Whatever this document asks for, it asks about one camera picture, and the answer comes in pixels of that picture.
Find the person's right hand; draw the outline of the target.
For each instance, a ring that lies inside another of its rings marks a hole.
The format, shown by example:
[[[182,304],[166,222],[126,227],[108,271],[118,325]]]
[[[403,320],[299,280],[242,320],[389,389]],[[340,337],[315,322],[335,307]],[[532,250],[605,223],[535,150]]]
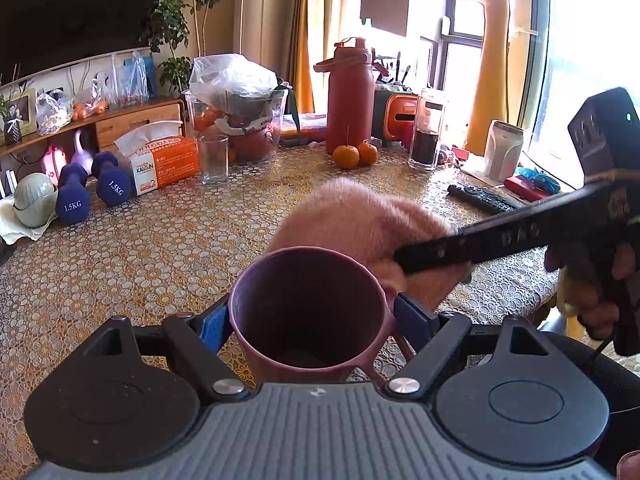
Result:
[[[548,246],[544,255],[544,268],[548,272],[565,269],[565,278],[561,287],[564,302],[569,304],[573,312],[580,318],[592,339],[603,340],[611,336],[618,319],[620,309],[614,302],[605,300],[597,286],[591,282],[578,280],[574,271],[552,246]],[[637,274],[636,254],[634,248],[627,243],[619,244],[613,259],[611,276],[615,281],[625,281]]]

